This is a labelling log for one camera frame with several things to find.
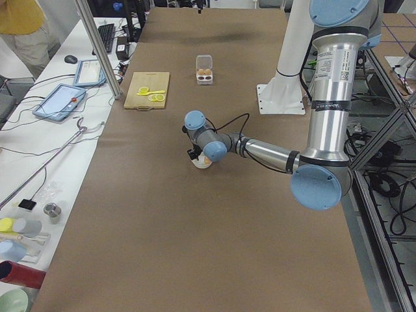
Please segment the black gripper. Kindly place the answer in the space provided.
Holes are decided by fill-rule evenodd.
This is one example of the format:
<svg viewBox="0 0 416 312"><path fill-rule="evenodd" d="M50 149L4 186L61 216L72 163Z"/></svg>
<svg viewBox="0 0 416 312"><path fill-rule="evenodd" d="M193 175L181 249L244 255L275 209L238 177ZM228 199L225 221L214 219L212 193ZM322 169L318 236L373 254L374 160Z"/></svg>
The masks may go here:
<svg viewBox="0 0 416 312"><path fill-rule="evenodd" d="M192 149L187 150L187 153L191 160L198 160L202 149L198 145L193 145Z"/></svg>

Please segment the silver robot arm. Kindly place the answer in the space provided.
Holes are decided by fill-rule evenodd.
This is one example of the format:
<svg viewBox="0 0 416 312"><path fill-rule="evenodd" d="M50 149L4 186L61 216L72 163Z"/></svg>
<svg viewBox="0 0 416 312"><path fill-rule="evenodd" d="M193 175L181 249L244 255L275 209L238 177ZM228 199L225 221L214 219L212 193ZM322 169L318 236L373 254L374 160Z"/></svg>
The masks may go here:
<svg viewBox="0 0 416 312"><path fill-rule="evenodd" d="M257 86L261 114L302 114L302 69L311 47L317 50L309 133L304 151L288 150L242 132L221 133L204 114L185 115L183 132L198 168L229 152L291 176L291 192L304 207L323 211L348 193L352 176L344 151L358 53L381 37L383 1L294 1L276 66L267 84Z"/></svg>

